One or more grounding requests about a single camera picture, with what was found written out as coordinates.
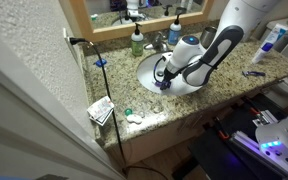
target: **blue cable clip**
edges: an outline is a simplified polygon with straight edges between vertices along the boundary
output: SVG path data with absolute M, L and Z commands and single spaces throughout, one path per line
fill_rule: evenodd
M 105 64 L 107 63 L 106 59 L 102 58 L 102 63 L 103 63 L 103 65 L 105 65 Z M 95 65 L 96 65 L 97 67 L 102 67 L 102 64 L 101 64 L 101 61 L 100 61 L 100 60 L 97 60 L 97 61 L 95 62 Z

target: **blue led light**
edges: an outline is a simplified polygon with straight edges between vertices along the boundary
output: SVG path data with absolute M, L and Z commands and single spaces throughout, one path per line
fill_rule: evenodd
M 281 142 L 279 142 L 279 141 L 274 141 L 273 144 L 277 146 L 277 145 L 280 145 Z
M 269 143 L 264 143 L 262 144 L 262 148 L 267 148 L 267 147 L 272 147 L 272 146 L 278 146 L 281 145 L 282 143 L 279 141 L 274 141 L 274 142 L 269 142 Z

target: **toothpaste tube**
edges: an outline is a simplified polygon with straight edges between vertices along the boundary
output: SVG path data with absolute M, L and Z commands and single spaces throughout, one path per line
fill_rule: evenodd
M 260 60 L 263 59 L 265 54 L 272 49 L 273 45 L 278 41 L 288 30 L 288 27 L 283 26 L 281 24 L 276 24 L 275 27 L 272 29 L 270 34 L 266 37 L 264 42 L 262 43 L 261 47 L 255 53 L 252 63 L 256 64 Z

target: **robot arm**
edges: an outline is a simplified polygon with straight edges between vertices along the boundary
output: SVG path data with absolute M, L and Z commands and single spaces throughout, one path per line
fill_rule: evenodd
M 128 15 L 132 18 L 145 18 L 143 14 L 138 13 L 138 7 L 143 5 L 143 0 L 126 0 Z
M 194 44 L 196 48 L 188 48 L 192 43 L 182 39 L 176 45 L 173 55 L 165 57 L 168 62 L 160 89 L 169 88 L 170 81 L 179 73 L 182 73 L 184 82 L 191 86 L 205 85 L 213 70 L 242 39 L 248 39 L 251 31 L 277 1 L 230 0 L 222 14 L 214 41 L 204 54 L 197 51 L 200 46 L 198 42 Z

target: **door frame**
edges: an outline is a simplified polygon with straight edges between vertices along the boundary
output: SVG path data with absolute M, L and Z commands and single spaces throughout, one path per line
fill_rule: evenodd
M 125 179 L 112 167 L 106 152 L 1 39 L 0 84 L 91 153 L 116 177 Z

